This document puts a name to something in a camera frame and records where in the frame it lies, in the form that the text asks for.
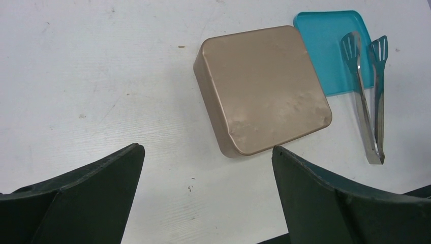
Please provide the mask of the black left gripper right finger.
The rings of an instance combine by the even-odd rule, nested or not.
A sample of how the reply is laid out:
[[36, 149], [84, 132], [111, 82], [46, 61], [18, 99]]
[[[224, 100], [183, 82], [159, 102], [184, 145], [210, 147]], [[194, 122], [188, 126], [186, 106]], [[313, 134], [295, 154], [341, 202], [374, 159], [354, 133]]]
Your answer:
[[430, 186], [375, 189], [282, 146], [271, 160], [291, 243], [430, 243]]

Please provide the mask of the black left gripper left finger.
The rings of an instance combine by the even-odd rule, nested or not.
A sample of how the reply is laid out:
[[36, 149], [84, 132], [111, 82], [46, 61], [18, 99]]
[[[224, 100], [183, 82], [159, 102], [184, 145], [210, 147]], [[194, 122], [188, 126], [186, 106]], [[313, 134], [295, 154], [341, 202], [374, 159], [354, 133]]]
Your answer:
[[145, 157], [133, 143], [1, 194], [1, 243], [121, 243]]

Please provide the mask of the gold tin lid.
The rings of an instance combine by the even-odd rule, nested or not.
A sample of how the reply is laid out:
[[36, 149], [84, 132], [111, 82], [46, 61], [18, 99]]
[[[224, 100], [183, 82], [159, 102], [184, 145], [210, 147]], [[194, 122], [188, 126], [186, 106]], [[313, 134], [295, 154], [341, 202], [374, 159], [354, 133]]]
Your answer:
[[332, 122], [309, 52], [291, 25], [208, 38], [193, 70], [226, 157], [252, 156]]

